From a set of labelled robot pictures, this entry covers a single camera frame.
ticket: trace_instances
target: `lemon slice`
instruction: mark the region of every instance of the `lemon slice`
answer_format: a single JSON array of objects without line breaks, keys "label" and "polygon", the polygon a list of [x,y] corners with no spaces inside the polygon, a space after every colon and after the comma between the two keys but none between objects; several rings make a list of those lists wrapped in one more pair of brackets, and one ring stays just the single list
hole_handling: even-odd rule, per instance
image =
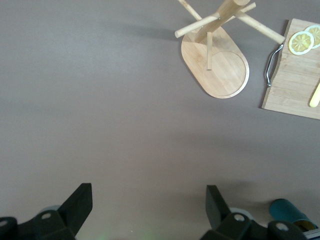
[{"label": "lemon slice", "polygon": [[305,29],[306,32],[309,32],[314,37],[314,44],[312,49],[316,49],[320,46],[320,25],[312,25]]},{"label": "lemon slice", "polygon": [[299,31],[289,40],[289,50],[294,55],[303,55],[309,52],[315,43],[314,36],[308,31]]}]

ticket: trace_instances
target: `wooden mug tree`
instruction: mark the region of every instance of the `wooden mug tree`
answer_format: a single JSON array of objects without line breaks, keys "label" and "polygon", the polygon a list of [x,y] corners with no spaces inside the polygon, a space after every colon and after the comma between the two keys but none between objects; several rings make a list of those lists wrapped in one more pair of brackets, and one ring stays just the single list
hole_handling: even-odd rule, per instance
[{"label": "wooden mug tree", "polygon": [[175,32],[182,36],[182,57],[203,89],[212,97],[226,99],[240,93],[249,78],[248,62],[235,42],[221,27],[238,18],[282,44],[285,37],[245,14],[256,7],[250,0],[225,0],[218,10],[205,17],[185,1],[178,0],[197,20]]}]

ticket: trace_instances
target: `blue cup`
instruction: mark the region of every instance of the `blue cup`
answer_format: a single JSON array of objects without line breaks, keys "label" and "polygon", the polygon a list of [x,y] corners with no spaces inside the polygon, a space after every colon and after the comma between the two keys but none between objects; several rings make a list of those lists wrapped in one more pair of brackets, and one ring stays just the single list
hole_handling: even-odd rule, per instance
[{"label": "blue cup", "polygon": [[288,221],[299,227],[303,232],[318,228],[303,212],[283,198],[273,201],[269,212],[275,220]]}]

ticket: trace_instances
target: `metal handle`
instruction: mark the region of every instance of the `metal handle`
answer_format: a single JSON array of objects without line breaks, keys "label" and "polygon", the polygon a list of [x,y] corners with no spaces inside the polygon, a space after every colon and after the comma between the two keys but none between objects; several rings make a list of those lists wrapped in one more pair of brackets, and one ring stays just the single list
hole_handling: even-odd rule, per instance
[{"label": "metal handle", "polygon": [[272,63],[272,60],[274,59],[274,56],[284,47],[284,44],[281,44],[279,45],[278,49],[275,50],[269,57],[269,62],[266,66],[266,69],[265,69],[265,77],[266,77],[266,81],[267,81],[267,86],[268,87],[271,87],[271,80],[269,78],[269,71],[270,71],[270,66],[271,66],[271,63]]}]

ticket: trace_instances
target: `wooden stand base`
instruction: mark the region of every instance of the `wooden stand base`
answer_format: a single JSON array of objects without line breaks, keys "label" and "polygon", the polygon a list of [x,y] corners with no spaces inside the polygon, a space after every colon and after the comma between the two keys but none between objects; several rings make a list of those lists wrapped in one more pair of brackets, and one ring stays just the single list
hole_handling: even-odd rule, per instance
[{"label": "wooden stand base", "polygon": [[212,66],[207,70],[207,39],[197,43],[194,36],[190,32],[183,37],[181,53],[203,89],[219,99],[240,93],[248,82],[249,65],[231,37],[222,27],[212,33]]}]

